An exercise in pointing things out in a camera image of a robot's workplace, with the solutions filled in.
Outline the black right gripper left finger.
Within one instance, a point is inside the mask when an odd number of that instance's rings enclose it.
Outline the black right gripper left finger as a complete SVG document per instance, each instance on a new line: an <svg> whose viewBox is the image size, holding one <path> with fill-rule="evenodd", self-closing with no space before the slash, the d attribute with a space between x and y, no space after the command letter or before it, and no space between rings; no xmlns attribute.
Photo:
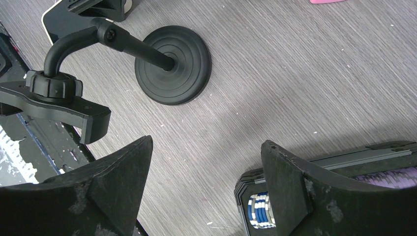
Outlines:
<svg viewBox="0 0 417 236"><path fill-rule="evenodd" d="M0 189L3 236L138 236L151 136L42 183Z"/></svg>

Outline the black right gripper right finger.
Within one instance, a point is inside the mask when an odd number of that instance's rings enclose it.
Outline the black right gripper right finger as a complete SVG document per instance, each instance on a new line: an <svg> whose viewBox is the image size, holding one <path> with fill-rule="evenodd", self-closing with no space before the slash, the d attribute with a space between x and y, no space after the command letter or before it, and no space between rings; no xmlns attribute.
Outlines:
<svg viewBox="0 0 417 236"><path fill-rule="evenodd" d="M261 146L278 236L414 236L416 188L357 181L267 140Z"/></svg>

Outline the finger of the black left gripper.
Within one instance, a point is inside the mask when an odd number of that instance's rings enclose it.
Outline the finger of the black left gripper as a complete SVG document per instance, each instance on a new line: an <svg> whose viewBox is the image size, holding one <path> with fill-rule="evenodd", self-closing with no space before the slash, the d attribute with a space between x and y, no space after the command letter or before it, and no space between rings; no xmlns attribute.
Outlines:
<svg viewBox="0 0 417 236"><path fill-rule="evenodd" d="M125 0L67 0L69 12L82 17L105 18L116 22L125 20Z"/></svg>

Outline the smartphone with cream case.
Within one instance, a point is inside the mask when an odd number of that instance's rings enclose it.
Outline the smartphone with cream case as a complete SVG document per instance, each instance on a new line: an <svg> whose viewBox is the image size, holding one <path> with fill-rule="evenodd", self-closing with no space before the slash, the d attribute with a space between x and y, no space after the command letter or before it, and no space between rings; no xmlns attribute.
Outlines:
<svg viewBox="0 0 417 236"><path fill-rule="evenodd" d="M69 12L66 8L66 1L57 0L54 5L42 14L41 22L51 44L68 34L90 27L90 22L94 19L94 17L82 17ZM131 9L133 1L125 1L124 12L126 15Z"/></svg>

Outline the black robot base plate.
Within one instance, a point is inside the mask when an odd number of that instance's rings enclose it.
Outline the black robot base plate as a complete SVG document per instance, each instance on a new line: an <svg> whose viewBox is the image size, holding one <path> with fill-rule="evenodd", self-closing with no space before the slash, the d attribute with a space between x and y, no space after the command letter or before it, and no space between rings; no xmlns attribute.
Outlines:
<svg viewBox="0 0 417 236"><path fill-rule="evenodd" d="M39 184L95 161L74 128L27 115L0 99L0 188ZM137 220L140 236L146 231Z"/></svg>

